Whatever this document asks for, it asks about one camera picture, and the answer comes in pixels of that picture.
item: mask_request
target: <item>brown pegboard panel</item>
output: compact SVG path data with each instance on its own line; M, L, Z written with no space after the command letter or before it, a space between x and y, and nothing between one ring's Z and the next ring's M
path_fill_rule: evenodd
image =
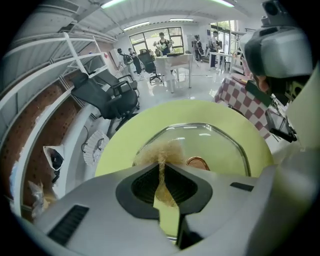
M35 184L42 182L43 191L46 194L52 192L52 169L47 161L43 146L58 146L62 143L63 138L75 119L80 107L69 97L54 112L52 117L44 126L33 147L32 153L26 169L23 186L23 204L32 206L35 199L31 194L28 181Z
M64 91L59 81L50 85L30 102L11 127L0 152L2 185L5 195L9 198L12 199L9 183L12 167L15 161L19 160L20 152L35 126L36 118Z

